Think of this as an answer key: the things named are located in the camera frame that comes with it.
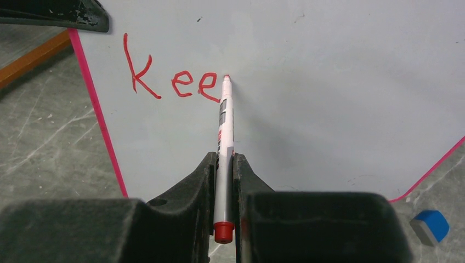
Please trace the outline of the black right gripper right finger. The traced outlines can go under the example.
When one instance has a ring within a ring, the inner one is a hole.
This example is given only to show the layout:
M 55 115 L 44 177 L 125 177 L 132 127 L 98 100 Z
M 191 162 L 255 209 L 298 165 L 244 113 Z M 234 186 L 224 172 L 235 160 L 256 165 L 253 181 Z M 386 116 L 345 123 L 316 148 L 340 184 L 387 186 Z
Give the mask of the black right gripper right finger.
M 413 262 L 392 205 L 369 192 L 274 191 L 233 162 L 237 262 Z

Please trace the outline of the pink-framed whiteboard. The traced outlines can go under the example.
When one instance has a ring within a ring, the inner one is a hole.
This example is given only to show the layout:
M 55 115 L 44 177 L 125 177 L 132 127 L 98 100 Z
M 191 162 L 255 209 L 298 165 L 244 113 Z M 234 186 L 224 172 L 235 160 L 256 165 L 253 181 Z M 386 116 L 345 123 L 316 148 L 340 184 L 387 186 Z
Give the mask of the pink-framed whiteboard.
M 464 1 L 102 1 L 70 37 L 121 191 L 148 201 L 217 149 L 278 191 L 407 195 L 464 140 Z

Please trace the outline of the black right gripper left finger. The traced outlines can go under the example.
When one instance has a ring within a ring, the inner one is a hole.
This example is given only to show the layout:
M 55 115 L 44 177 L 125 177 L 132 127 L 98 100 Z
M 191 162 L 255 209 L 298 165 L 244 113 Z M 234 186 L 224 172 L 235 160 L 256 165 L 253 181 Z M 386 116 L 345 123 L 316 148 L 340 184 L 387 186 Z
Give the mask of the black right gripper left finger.
M 30 199 L 1 210 L 1 262 L 209 262 L 216 154 L 166 192 Z

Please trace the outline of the red white marker pen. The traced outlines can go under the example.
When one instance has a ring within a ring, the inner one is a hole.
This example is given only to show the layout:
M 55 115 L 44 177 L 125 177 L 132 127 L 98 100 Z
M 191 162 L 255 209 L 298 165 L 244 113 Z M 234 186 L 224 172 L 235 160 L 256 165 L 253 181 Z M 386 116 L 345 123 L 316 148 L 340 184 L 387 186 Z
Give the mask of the red white marker pen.
M 213 213 L 214 240 L 228 244 L 233 240 L 233 157 L 234 157 L 234 102 L 232 82 L 225 75 L 219 109 L 218 151 Z

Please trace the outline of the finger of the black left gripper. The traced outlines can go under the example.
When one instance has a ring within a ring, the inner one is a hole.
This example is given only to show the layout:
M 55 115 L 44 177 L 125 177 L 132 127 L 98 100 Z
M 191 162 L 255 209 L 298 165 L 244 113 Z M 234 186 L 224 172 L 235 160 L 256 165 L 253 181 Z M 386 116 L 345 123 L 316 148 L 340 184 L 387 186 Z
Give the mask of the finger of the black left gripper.
M 109 16 L 92 0 L 1 0 L 1 24 L 108 32 Z

